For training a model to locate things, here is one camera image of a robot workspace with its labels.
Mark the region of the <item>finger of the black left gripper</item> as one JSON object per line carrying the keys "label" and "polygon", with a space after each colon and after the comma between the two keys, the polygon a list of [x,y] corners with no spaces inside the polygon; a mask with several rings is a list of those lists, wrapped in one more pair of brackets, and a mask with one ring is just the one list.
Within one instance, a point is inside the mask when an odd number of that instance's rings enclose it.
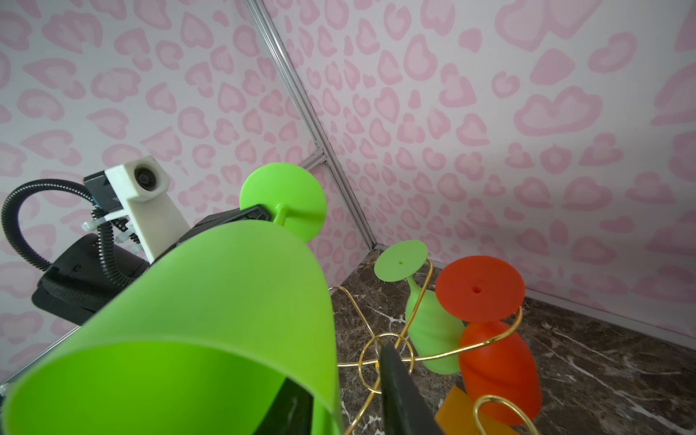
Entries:
{"label": "finger of the black left gripper", "polygon": [[228,210],[219,212],[216,214],[208,215],[203,220],[195,224],[191,229],[189,229],[183,236],[174,242],[172,246],[167,248],[162,255],[166,256],[170,251],[179,247],[187,240],[196,237],[200,233],[208,231],[212,228],[217,228],[230,223],[236,223],[246,220],[261,220],[261,221],[271,221],[271,213],[262,205],[256,205],[250,208],[235,208],[234,210]]}

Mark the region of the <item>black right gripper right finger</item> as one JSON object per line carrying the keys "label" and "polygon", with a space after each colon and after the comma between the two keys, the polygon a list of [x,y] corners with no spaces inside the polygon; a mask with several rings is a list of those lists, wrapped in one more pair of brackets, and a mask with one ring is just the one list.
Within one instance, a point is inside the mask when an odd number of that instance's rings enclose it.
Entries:
{"label": "black right gripper right finger", "polygon": [[442,435],[442,429],[394,347],[383,345],[379,355],[384,433]]}

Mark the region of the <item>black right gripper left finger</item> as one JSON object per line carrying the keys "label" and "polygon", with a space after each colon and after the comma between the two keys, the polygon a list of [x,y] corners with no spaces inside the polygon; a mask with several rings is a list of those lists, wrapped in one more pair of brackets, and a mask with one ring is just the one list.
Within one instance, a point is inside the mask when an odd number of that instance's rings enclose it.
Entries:
{"label": "black right gripper left finger", "polygon": [[313,395],[286,378],[254,434],[310,435],[313,412]]}

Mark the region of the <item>green wine glass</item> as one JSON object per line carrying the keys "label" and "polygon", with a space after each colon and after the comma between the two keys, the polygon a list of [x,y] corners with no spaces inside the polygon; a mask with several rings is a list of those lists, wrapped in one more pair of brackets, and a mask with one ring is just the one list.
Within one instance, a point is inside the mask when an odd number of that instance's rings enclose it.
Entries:
{"label": "green wine glass", "polygon": [[271,221],[205,231],[151,266],[5,400],[5,434],[254,434],[290,378],[314,397],[311,434],[343,429],[335,322],[308,242],[317,179],[288,163],[246,179]]}
{"label": "green wine glass", "polygon": [[374,265],[375,275],[382,281],[408,282],[411,293],[404,318],[411,321],[408,335],[420,357],[456,350],[465,331],[464,322],[450,315],[440,305],[436,293],[414,280],[414,275],[425,265],[428,255],[428,248],[422,241],[403,241],[382,252]]}

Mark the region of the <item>red wine glass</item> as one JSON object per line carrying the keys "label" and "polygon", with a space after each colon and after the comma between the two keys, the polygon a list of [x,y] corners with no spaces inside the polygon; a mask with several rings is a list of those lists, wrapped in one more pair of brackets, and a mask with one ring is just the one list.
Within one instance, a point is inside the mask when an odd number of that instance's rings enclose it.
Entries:
{"label": "red wine glass", "polygon": [[[522,275],[496,257],[464,257],[446,266],[436,281],[440,305],[466,322],[460,346],[483,343],[509,326],[503,320],[518,313],[525,296]],[[514,332],[496,343],[458,355],[467,395],[502,397],[529,419],[542,408],[542,389],[535,359],[522,337]]]}

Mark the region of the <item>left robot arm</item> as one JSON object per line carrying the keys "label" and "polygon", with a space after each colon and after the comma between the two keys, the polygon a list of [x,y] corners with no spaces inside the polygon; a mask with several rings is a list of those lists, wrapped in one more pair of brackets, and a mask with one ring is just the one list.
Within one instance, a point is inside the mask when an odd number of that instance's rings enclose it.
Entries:
{"label": "left robot arm", "polygon": [[[180,237],[164,253],[200,233],[225,224],[245,221],[270,221],[271,213],[261,205],[223,211],[205,217]],[[81,326],[109,304],[123,289],[103,273],[99,259],[98,237],[88,234],[68,248],[39,279],[32,294],[33,304],[52,315]]]}

